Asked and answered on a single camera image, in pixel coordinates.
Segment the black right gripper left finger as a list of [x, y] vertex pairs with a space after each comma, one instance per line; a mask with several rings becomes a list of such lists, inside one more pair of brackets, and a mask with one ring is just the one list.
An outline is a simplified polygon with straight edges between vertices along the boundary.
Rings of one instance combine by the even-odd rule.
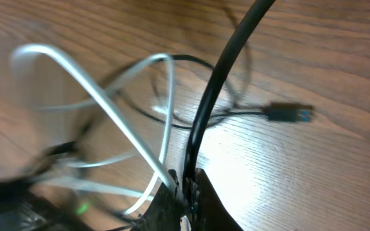
[[180, 231], [184, 207], [172, 192], [161, 184], [149, 208], [130, 231]]

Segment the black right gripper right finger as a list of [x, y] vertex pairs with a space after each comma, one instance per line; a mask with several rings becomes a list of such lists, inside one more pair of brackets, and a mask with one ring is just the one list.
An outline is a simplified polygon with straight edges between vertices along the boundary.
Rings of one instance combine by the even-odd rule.
[[242, 231], [225, 209], [206, 172], [196, 168], [191, 184], [191, 229], [196, 231]]

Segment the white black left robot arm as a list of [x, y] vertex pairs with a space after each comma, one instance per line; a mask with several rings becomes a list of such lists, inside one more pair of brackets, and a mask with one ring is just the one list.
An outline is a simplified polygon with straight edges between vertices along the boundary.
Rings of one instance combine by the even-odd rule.
[[31, 164], [24, 174], [0, 181], [0, 231], [3, 230], [90, 230], [70, 212], [31, 192], [32, 180], [47, 173], [63, 154], [77, 153], [75, 141], [49, 147]]

